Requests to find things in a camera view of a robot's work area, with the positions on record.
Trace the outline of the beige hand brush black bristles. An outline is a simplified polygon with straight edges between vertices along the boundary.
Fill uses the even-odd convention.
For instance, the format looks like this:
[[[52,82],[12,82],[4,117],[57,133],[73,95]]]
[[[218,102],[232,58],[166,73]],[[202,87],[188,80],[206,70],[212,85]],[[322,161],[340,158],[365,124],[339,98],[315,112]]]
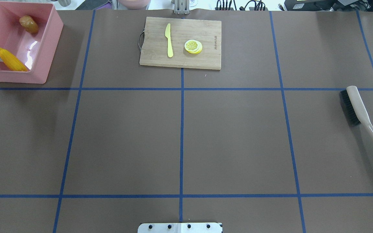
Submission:
[[[340,97],[346,108],[348,122],[352,126],[363,125],[364,130],[373,142],[373,124],[371,123],[358,87],[355,85],[346,87],[346,89],[340,91]]]

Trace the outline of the orange-brown toy potato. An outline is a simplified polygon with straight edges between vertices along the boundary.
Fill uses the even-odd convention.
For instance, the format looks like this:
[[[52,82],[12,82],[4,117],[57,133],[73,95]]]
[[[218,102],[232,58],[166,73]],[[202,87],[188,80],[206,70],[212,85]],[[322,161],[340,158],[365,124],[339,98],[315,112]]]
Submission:
[[[23,29],[30,34],[37,34],[40,30],[37,22],[29,15],[24,15],[19,18],[19,23]]]

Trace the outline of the yellow toy corn cob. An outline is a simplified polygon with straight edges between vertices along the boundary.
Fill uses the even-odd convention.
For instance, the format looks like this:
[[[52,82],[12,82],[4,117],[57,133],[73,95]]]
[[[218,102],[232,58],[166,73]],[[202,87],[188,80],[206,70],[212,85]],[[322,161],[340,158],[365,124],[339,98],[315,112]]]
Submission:
[[[11,70],[17,72],[28,72],[28,68],[8,50],[0,47],[0,59]]]

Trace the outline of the pink plastic bin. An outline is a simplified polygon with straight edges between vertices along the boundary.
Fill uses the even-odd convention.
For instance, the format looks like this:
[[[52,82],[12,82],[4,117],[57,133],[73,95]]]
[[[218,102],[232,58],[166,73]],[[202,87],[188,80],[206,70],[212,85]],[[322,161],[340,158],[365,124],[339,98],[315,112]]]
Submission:
[[[39,32],[22,27],[22,16],[31,16]],[[0,47],[15,55],[27,72],[11,71],[0,62],[0,82],[44,84],[63,29],[63,22],[51,3],[0,1]]]

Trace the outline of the yellow lemon slices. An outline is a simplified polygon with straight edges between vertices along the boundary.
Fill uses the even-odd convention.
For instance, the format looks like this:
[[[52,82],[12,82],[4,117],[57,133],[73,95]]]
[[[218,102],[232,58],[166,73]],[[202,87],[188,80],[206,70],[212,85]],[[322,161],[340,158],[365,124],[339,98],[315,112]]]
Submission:
[[[185,50],[191,54],[199,54],[203,49],[203,45],[200,41],[191,39],[185,42]]]

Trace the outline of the bamboo cutting board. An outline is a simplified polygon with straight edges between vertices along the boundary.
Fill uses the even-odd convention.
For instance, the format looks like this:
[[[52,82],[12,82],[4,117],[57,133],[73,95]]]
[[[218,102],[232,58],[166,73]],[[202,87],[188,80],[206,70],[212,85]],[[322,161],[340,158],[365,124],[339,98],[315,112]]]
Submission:
[[[167,56],[164,35],[168,23],[171,24],[172,58]],[[191,54],[185,50],[185,42],[191,39],[201,42],[201,53]],[[221,21],[146,17],[140,65],[220,70],[221,45]]]

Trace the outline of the yellow plastic knife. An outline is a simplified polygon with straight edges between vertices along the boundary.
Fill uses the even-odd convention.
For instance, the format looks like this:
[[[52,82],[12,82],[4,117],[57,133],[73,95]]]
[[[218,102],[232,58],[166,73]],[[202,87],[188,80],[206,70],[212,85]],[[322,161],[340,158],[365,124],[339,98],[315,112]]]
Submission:
[[[165,28],[165,37],[167,38],[167,56],[169,58],[173,57],[173,48],[172,48],[172,41],[171,41],[171,24],[168,23]]]

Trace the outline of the pink bowl with clear items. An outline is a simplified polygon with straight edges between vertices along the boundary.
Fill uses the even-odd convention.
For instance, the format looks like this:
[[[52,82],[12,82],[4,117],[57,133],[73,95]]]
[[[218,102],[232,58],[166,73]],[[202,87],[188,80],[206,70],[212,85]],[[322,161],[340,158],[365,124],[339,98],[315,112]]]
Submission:
[[[151,3],[151,0],[117,0],[127,9],[142,9]]]

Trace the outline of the aluminium frame post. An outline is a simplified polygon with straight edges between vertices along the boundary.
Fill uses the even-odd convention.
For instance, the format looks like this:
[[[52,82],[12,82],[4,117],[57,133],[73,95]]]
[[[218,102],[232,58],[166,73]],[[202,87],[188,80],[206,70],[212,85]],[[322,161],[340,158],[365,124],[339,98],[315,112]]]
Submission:
[[[172,0],[175,15],[190,14],[190,0]]]

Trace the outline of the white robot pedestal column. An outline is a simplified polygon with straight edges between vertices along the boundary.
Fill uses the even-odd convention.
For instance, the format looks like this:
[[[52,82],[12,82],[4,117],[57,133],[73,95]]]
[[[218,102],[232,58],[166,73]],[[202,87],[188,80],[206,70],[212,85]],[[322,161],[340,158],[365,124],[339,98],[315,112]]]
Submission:
[[[138,233],[222,233],[222,223],[144,223],[140,224]]]

